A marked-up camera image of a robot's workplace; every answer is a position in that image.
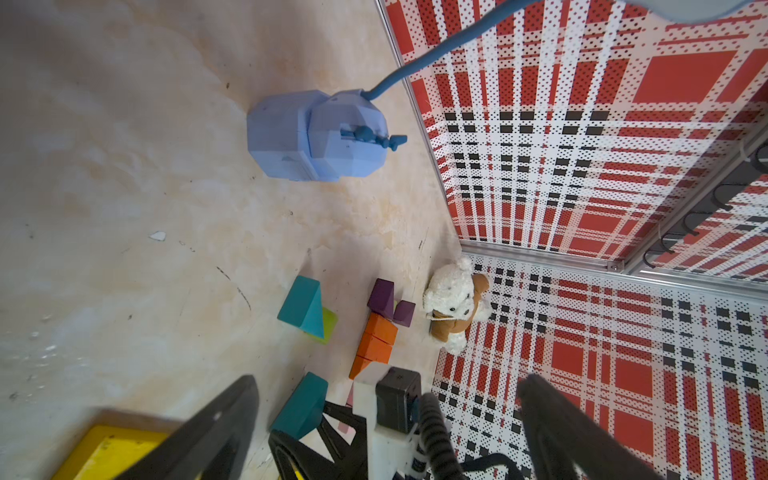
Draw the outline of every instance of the floor scratch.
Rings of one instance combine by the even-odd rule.
[[[187,306],[187,299],[189,299],[190,293],[192,293],[192,287],[190,287],[190,289],[187,290],[187,296],[184,297],[184,303],[181,304],[181,310],[179,310],[179,316],[181,316],[181,314],[184,313],[184,307]]]
[[[421,241],[421,243],[419,243],[419,251],[421,251],[421,249],[422,249],[422,246],[423,246],[423,245],[424,245],[424,243],[427,241],[427,236],[428,236],[428,235],[429,235],[429,227],[427,227],[427,233],[425,233],[425,234],[424,234],[424,240],[422,240],[422,241]]]
[[[230,276],[229,276],[229,275],[227,275],[226,273],[224,273],[224,270],[222,270],[222,269],[221,269],[221,268],[219,268],[218,266],[217,266],[216,268],[217,268],[217,269],[218,269],[218,270],[221,272],[221,274],[222,274],[222,275],[224,275],[224,276],[227,278],[227,280],[229,280],[230,282],[232,281],[232,279],[230,278]]]
[[[248,304],[248,310],[250,310],[251,312],[253,312],[253,310],[250,308],[250,302],[249,302],[249,301],[248,301],[248,299],[245,297],[245,293],[243,293],[243,291],[242,291],[242,290],[240,290],[240,288],[239,288],[239,287],[237,287],[237,291],[238,291],[238,292],[240,292],[240,295],[242,295],[242,296],[243,296],[243,300],[245,300],[245,303],[247,303],[247,304]]]

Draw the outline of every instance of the black cable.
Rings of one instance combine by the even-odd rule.
[[[419,400],[419,429],[435,480],[463,480],[451,436],[442,418],[440,401],[433,393],[425,393]]]
[[[518,466],[511,460],[511,458],[503,453],[492,453],[485,457],[475,458],[474,460],[468,460],[460,464],[462,470],[465,472],[481,472],[497,465],[507,467],[510,480],[524,480],[523,474],[518,469]]]

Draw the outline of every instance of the red plaid wall panel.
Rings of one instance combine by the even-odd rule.
[[[754,181],[654,264],[705,275],[768,281],[768,175]]]
[[[515,397],[535,372],[664,478],[768,478],[768,308],[471,258],[494,313],[432,388],[460,461],[503,452],[532,478]]]
[[[407,62],[496,2],[385,4]],[[413,75],[458,235],[626,257],[763,116],[767,12],[547,0]]]

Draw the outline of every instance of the orange block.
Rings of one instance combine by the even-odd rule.
[[[384,340],[379,340],[370,333],[363,333],[357,356],[368,359],[371,362],[388,363],[392,355],[392,346]]]
[[[364,359],[361,356],[355,357],[355,362],[352,364],[352,369],[349,371],[349,379],[354,380],[358,373],[362,372],[362,369],[366,368],[370,360]]]
[[[383,340],[389,345],[395,345],[395,338],[397,338],[397,325],[390,322],[378,313],[371,312],[371,316],[368,317],[366,333],[370,333],[377,339]]]

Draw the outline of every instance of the teal block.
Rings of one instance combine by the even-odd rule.
[[[308,372],[272,422],[271,430],[280,430],[300,440],[323,420],[328,382]]]
[[[320,297],[320,282],[297,276],[290,287],[288,297],[283,302],[283,308],[277,314],[277,319],[320,339],[323,333],[323,301]]]

